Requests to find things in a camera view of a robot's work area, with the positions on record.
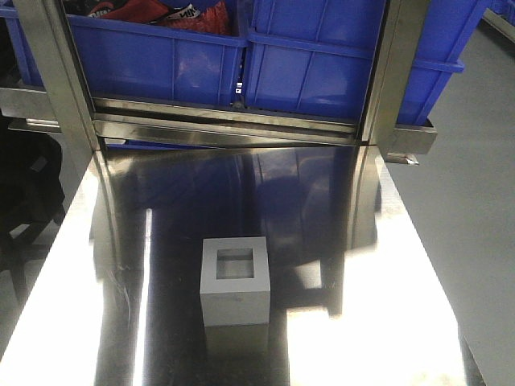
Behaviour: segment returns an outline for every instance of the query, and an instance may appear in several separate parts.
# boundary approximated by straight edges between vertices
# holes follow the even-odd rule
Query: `metal rack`
[[[483,19],[485,22],[498,30],[502,35],[506,36],[508,39],[515,43],[515,26],[512,26],[492,10],[486,10],[486,12],[484,12]]]
[[[61,132],[79,175],[103,138],[141,139],[219,147],[371,145],[388,153],[425,154],[436,132],[396,127],[429,0],[391,0],[375,53],[360,122],[321,120],[251,109],[93,98],[60,0],[14,0],[44,90],[3,81],[4,115],[11,128]]]

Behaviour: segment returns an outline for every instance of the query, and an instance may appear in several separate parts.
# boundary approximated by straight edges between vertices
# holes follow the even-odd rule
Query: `stainless steel table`
[[[266,237],[270,323],[204,328],[202,240],[236,236]],[[96,152],[0,363],[10,386],[466,383],[374,147]]]

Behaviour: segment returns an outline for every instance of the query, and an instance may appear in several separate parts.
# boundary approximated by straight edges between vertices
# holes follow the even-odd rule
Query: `plastic crate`
[[[492,3],[488,6],[496,14],[505,14],[508,9],[508,0],[492,0]]]
[[[452,74],[464,69],[460,60],[454,63],[415,60],[397,122],[424,125]]]
[[[509,0],[508,6],[506,7],[506,20],[512,25],[515,26],[515,1]]]
[[[244,93],[248,106],[336,117],[361,117],[372,52],[351,47],[261,35],[249,29]],[[399,123],[423,124],[462,63],[415,60]]]
[[[217,1],[195,4],[203,10]],[[11,1],[0,3],[23,82],[42,86],[16,9]],[[247,21],[237,0],[226,4],[235,36],[69,15],[89,88],[103,94],[229,105],[236,99]]]
[[[492,0],[432,0],[417,51],[419,59],[453,62]],[[383,0],[256,0],[256,32],[374,49]]]
[[[455,62],[492,0],[432,0],[416,57]]]
[[[256,0],[252,27],[264,35],[373,50],[385,0]]]

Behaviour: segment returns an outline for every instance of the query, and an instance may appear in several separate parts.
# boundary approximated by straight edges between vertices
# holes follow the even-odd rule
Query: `concrete floor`
[[[432,151],[421,166],[389,166],[488,386],[515,380],[514,58],[515,45],[485,26],[476,31],[462,56],[466,72],[431,114]],[[70,165],[64,151],[65,207],[76,188]],[[44,256],[56,232],[49,227],[27,253]],[[27,264],[29,281],[41,264]],[[0,354],[15,305],[9,274],[0,273]]]

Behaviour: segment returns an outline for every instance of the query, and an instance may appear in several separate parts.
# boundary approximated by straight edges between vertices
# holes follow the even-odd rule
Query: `white square block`
[[[205,326],[268,323],[270,272],[266,238],[205,239],[200,302]]]

